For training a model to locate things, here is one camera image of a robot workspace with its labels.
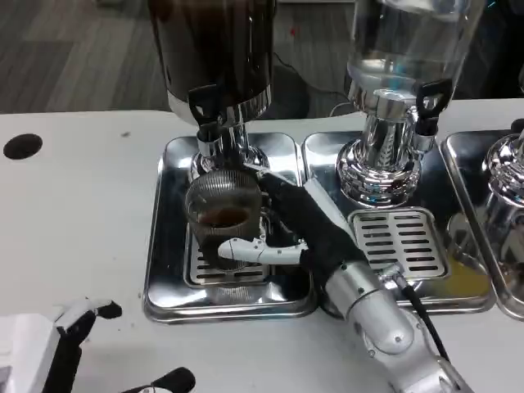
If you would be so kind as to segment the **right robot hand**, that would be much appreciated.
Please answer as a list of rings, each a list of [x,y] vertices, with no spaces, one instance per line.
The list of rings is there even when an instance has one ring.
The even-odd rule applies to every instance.
[[[247,241],[232,237],[218,246],[219,257],[266,265],[300,265],[322,285],[344,264],[368,264],[349,224],[317,179],[297,186],[257,165],[245,168],[268,193],[281,222],[298,236],[299,242],[269,246],[261,238]]]

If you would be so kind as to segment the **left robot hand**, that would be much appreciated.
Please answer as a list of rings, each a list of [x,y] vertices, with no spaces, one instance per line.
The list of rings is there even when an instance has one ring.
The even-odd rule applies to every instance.
[[[1,317],[1,391],[71,392],[81,345],[99,318],[115,319],[122,308],[113,300],[83,298],[55,316],[9,314]]]

